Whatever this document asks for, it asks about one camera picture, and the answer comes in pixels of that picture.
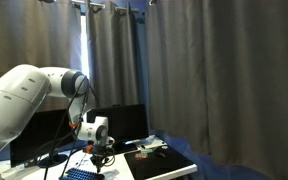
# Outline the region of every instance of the black cable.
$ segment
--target black cable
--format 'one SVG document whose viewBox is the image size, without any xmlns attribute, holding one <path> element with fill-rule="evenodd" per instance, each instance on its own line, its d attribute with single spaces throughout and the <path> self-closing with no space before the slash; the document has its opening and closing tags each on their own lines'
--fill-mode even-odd
<svg viewBox="0 0 288 180">
<path fill-rule="evenodd" d="M 113 148 L 109 148 L 109 149 L 111 149 L 112 150 L 112 159 L 110 159 L 109 161 L 107 161 L 103 166 L 105 166 L 105 167 L 109 167 L 109 166 L 112 166 L 113 164 L 114 164 L 114 162 L 115 162 L 115 150 L 113 149 Z"/>
<path fill-rule="evenodd" d="M 79 167 L 81 166 L 81 164 L 82 164 L 83 159 L 85 158 L 85 156 L 86 156 L 86 153 L 84 153 L 83 158 L 80 160 L 80 162 L 78 163 L 78 166 L 77 166 L 76 168 L 79 168 Z"/>
<path fill-rule="evenodd" d="M 65 136 L 57 139 L 56 141 L 59 141 L 59 142 L 56 144 L 55 147 L 56 147 L 56 148 L 59 147 L 60 144 L 61 144 L 66 138 L 72 136 L 72 134 L 74 133 L 74 131 L 75 131 L 75 129 L 72 129 L 67 135 L 65 135 Z M 34 159 L 35 159 L 35 158 L 37 159 L 38 152 L 39 152 L 42 148 L 44 148 L 45 146 L 47 146 L 47 145 L 49 145 L 49 144 L 51 144 L 51 143 L 53 143 L 53 141 L 46 142 L 46 143 L 42 144 L 39 148 L 37 148 L 37 150 L 36 150 L 35 153 L 34 153 Z"/>
<path fill-rule="evenodd" d="M 87 101 L 87 99 L 88 99 L 88 93 L 89 93 L 89 90 L 87 89 L 87 91 L 86 91 L 86 93 L 85 93 L 85 96 L 84 96 L 84 99 L 83 99 L 83 107 L 82 107 L 80 116 L 79 116 L 79 118 L 78 118 L 78 123 L 77 123 L 77 124 L 78 124 L 78 129 L 77 129 L 77 132 L 76 132 L 76 137 L 78 137 L 78 134 L 79 134 L 79 132 L 80 132 L 80 130 L 81 130 L 81 120 L 83 119 L 83 118 L 82 118 L 82 116 L 83 116 L 82 113 L 84 112 L 84 109 L 85 109 L 85 106 L 86 106 L 86 103 L 87 103 L 86 101 Z M 69 153 L 69 156 L 68 156 L 68 159 L 67 159 L 67 161 L 66 161 L 66 163 L 65 163 L 65 166 L 64 166 L 64 168 L 63 168 L 62 174 L 61 174 L 61 176 L 60 176 L 60 178 L 59 178 L 60 180 L 63 179 L 63 175 L 64 175 L 64 173 L 65 173 L 65 169 L 66 169 L 66 167 L 67 167 L 67 164 L 68 164 L 71 156 L 73 155 L 73 154 L 72 154 L 72 151 L 73 151 L 73 149 L 74 149 L 76 140 L 77 140 L 77 138 L 75 139 L 75 141 L 74 141 L 74 143 L 73 143 L 73 145 L 72 145 L 72 149 L 71 149 L 71 151 L 70 151 L 70 153 Z"/>
<path fill-rule="evenodd" d="M 86 79 L 86 77 L 84 77 L 84 79 L 82 80 L 82 82 L 79 84 L 77 90 L 74 92 L 74 95 L 73 95 L 71 101 L 69 102 L 69 104 L 68 104 L 68 106 L 67 106 L 67 108 L 66 108 L 66 111 L 64 112 L 64 115 L 63 115 L 63 118 L 62 118 L 62 120 L 61 120 L 61 122 L 60 122 L 59 127 L 62 127 L 62 124 L 63 124 L 63 122 L 64 122 L 65 116 L 66 116 L 66 114 L 68 113 L 69 108 L 71 107 L 74 99 L 76 98 L 77 93 L 78 93 L 78 91 L 80 90 L 80 88 L 81 88 L 83 82 L 85 81 L 85 79 Z M 58 137 L 59 132 L 60 132 L 60 128 L 57 128 L 57 131 L 56 131 L 56 134 L 55 134 L 55 137 L 54 137 L 54 141 L 53 141 L 53 144 L 52 144 L 52 148 L 51 148 L 51 151 L 50 151 L 50 153 L 49 153 L 50 156 L 52 156 L 53 153 L 54 153 L 55 143 L 56 143 L 56 140 L 57 140 L 57 137 Z M 49 168 L 49 162 L 48 162 L 47 165 L 46 165 L 46 169 L 45 169 L 45 173 L 44 173 L 44 180 L 46 180 L 48 168 Z"/>
<path fill-rule="evenodd" d="M 98 106 L 98 99 L 97 99 L 97 96 L 95 94 L 95 91 L 94 91 L 93 87 L 91 86 L 91 83 L 90 83 L 90 89 L 92 91 L 92 94 L 94 95 L 95 104 L 96 104 L 96 106 Z"/>
</svg>

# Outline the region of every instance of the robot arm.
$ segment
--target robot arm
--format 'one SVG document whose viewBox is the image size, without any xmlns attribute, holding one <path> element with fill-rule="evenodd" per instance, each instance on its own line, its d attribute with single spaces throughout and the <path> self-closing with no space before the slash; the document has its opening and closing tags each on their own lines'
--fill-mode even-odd
<svg viewBox="0 0 288 180">
<path fill-rule="evenodd" d="M 69 109 L 71 124 L 76 124 L 80 114 L 85 112 L 82 103 L 85 103 L 83 95 L 88 93 L 88 87 L 85 76 L 70 69 L 30 65 L 11 69 L 0 78 L 0 151 L 21 133 L 45 96 L 70 99 L 78 89 Z M 97 118 L 94 124 L 82 122 L 77 138 L 105 146 L 107 130 L 107 118 Z"/>
</svg>

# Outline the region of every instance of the computer monitor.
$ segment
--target computer monitor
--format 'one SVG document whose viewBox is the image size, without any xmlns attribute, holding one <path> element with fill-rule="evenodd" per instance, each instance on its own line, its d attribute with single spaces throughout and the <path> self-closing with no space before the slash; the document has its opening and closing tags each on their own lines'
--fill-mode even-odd
<svg viewBox="0 0 288 180">
<path fill-rule="evenodd" d="M 33 115 L 28 122 L 22 133 L 10 143 L 10 159 L 11 167 L 15 167 L 20 164 L 24 165 L 38 165 L 39 167 L 52 167 L 64 162 L 67 159 L 67 155 L 57 154 L 58 151 L 54 151 L 51 161 L 45 158 L 39 162 L 36 162 L 36 156 L 43 156 L 50 153 L 52 143 L 56 135 L 56 131 L 60 128 L 58 139 L 68 135 L 71 132 L 69 123 L 69 114 L 65 114 L 65 109 L 37 112 Z M 74 142 L 72 135 L 65 138 L 58 147 L 70 144 Z"/>
<path fill-rule="evenodd" d="M 126 142 L 149 136 L 144 104 L 91 109 L 87 112 L 87 122 L 94 123 L 96 116 L 108 118 L 108 135 L 115 139 L 116 154 L 137 150 L 134 144 Z"/>
</svg>

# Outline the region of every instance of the white table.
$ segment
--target white table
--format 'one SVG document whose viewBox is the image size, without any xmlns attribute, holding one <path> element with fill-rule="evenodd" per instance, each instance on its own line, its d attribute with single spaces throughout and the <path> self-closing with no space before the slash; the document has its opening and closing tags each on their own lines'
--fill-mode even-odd
<svg viewBox="0 0 288 180">
<path fill-rule="evenodd" d="M 160 145 L 165 145 L 162 140 L 157 137 L 150 136 L 145 140 L 134 141 L 137 145 L 138 149 L 141 149 L 141 145 L 144 145 L 145 148 L 152 148 Z M 67 165 L 66 169 L 70 169 L 72 167 L 78 167 L 79 169 L 96 172 L 96 167 L 90 161 L 91 155 L 85 154 L 82 151 L 79 151 L 73 154 L 70 158 L 70 161 Z M 55 167 L 51 167 L 48 170 L 47 179 L 56 180 L 60 177 L 65 163 L 57 165 Z M 186 174 L 197 171 L 197 166 L 195 164 L 187 166 L 185 168 L 181 168 L 175 171 L 171 171 L 169 173 L 161 174 L 159 176 L 155 176 L 150 178 L 150 180 L 158 180 L 158 179 L 172 179 L 180 176 L 184 176 Z M 43 179 L 45 169 L 41 169 L 37 166 L 30 168 L 22 168 L 21 166 L 11 168 L 10 161 L 1 161 L 0 162 L 0 172 L 2 177 L 5 180 L 13 180 L 13 179 L 23 179 L 23 180 L 32 180 L 32 179 Z M 115 155 L 115 162 L 112 166 L 103 167 L 101 169 L 101 174 L 104 174 L 105 179 L 114 179 L 114 180 L 131 180 L 134 179 L 132 172 L 130 171 L 124 154 Z"/>
</svg>

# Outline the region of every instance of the gray curtain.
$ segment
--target gray curtain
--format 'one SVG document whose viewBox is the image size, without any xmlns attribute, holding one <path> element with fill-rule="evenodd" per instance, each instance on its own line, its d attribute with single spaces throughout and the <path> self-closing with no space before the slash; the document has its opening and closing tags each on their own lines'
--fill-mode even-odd
<svg viewBox="0 0 288 180">
<path fill-rule="evenodd" d="M 288 179 L 288 1 L 157 0 L 146 25 L 152 127 Z"/>
<path fill-rule="evenodd" d="M 81 69 L 80 11 L 70 0 L 0 0 L 0 76 L 19 64 Z M 65 108 L 46 98 L 39 110 Z"/>
<path fill-rule="evenodd" d="M 111 1 L 105 9 L 91 6 L 86 12 L 91 84 L 98 107 L 139 103 L 135 18 L 116 11 Z"/>
</svg>

